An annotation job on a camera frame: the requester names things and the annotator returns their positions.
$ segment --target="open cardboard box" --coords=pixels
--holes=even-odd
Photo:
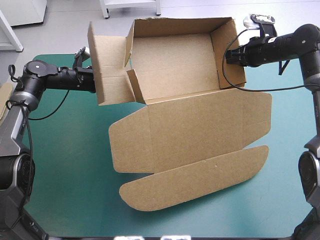
[[[272,98],[227,89],[222,59],[236,35],[230,17],[136,19],[127,37],[97,36],[90,25],[98,104],[146,104],[109,129],[117,172],[155,173],[121,186],[131,207],[183,203],[246,181],[264,165],[267,146],[243,148],[270,130]],[[243,67],[226,71],[244,86]]]

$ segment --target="box flap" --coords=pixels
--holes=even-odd
[[[0,124],[7,110],[6,102],[9,100],[12,90],[13,90],[13,86],[9,82],[4,83],[0,87]]]
[[[211,33],[216,69],[218,71],[221,89],[231,87],[223,75],[222,60],[228,44],[237,36],[235,21],[229,20],[226,24]],[[237,48],[239,41],[236,40],[230,49]],[[242,66],[227,64],[224,66],[228,78],[233,84],[238,85],[246,82],[245,70]]]
[[[146,104],[144,96],[141,92],[141,88],[138,82],[137,74],[134,69],[126,71],[131,83],[131,87],[133,90],[134,98],[137,103]]]
[[[205,34],[219,28],[231,17],[215,18],[145,18],[134,21],[134,37],[162,37],[185,34]]]
[[[148,109],[144,107],[109,128],[114,169],[122,173],[152,173],[154,162]]]
[[[240,150],[125,183],[119,193],[136,210],[161,210],[247,181],[267,157],[267,146]]]
[[[98,104],[134,102],[131,84],[124,68],[127,38],[94,35],[92,24],[87,36]]]
[[[129,33],[126,37],[126,45],[125,45],[125,59],[124,59],[124,65],[126,66],[129,58],[131,56],[132,53],[132,47],[133,47],[133,43],[134,43],[134,33],[135,33],[135,22],[132,23],[132,26],[129,30]]]
[[[114,168],[124,173],[133,168],[134,173],[144,173],[147,167],[131,160],[132,152],[137,150],[135,158],[150,166],[146,159],[150,155],[142,153],[138,157],[140,146],[152,153],[150,173],[241,150],[270,130],[271,101],[268,93],[228,89],[150,104],[143,115],[148,118],[144,120],[146,125],[141,125],[141,119],[133,120],[135,114],[141,115],[133,113],[110,126]],[[121,134],[119,124],[126,126]],[[146,128],[148,138],[142,137]],[[124,144],[127,139],[135,141]]]

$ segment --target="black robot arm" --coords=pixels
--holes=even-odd
[[[295,228],[292,238],[320,240],[320,29],[313,24],[305,24],[293,33],[277,36],[275,31],[271,31],[274,29],[274,20],[260,22],[256,15],[250,18],[254,24],[259,24],[260,36],[251,38],[247,44],[236,49],[228,50],[225,54],[227,64],[258,67],[299,59],[304,85],[313,95],[317,135],[304,146],[308,151],[301,155],[298,164],[303,192],[313,209]],[[262,25],[268,26],[268,34],[261,34]]]
[[[82,66],[88,57],[84,47],[75,55],[72,68],[33,60],[24,66],[18,78],[14,77],[15,67],[9,66],[11,80],[17,85],[7,102],[9,112],[0,126],[0,240],[49,238],[23,208],[32,192],[35,164],[32,143],[26,147],[22,139],[29,126],[29,113],[37,109],[46,89],[96,92],[92,68]]]

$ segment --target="white cabinet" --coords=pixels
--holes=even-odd
[[[47,0],[0,0],[0,10],[10,26],[42,23]]]
[[[103,16],[109,18],[109,9],[155,7],[156,14],[161,15],[161,0],[100,0]]]

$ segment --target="teal table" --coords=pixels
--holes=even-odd
[[[72,54],[36,59],[71,66]],[[298,61],[283,76],[278,64],[247,68],[247,88],[302,84]],[[33,118],[50,113],[65,94],[46,90]],[[251,180],[155,212],[127,206],[119,196],[123,183],[142,174],[113,169],[108,128],[143,107],[139,103],[98,106],[95,94],[71,91],[52,117],[32,121],[36,176],[26,209],[53,236],[285,237],[310,211],[300,184],[298,159],[316,133],[311,93],[274,92],[272,128],[252,146],[268,145],[269,157]]]

